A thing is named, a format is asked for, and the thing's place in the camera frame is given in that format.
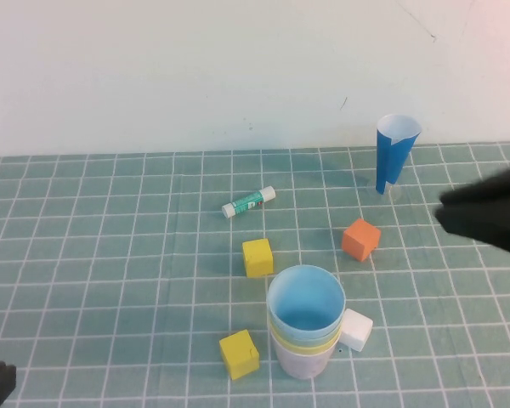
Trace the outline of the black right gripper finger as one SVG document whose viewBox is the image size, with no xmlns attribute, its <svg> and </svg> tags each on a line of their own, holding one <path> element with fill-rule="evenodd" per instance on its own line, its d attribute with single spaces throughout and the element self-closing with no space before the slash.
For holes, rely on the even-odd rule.
<svg viewBox="0 0 510 408">
<path fill-rule="evenodd" d="M 448 190 L 439 199 L 444 205 L 510 199 L 510 168 L 455 190 Z"/>
<path fill-rule="evenodd" d="M 449 234 L 510 252 L 510 203 L 447 204 L 434 215 Z"/>
</svg>

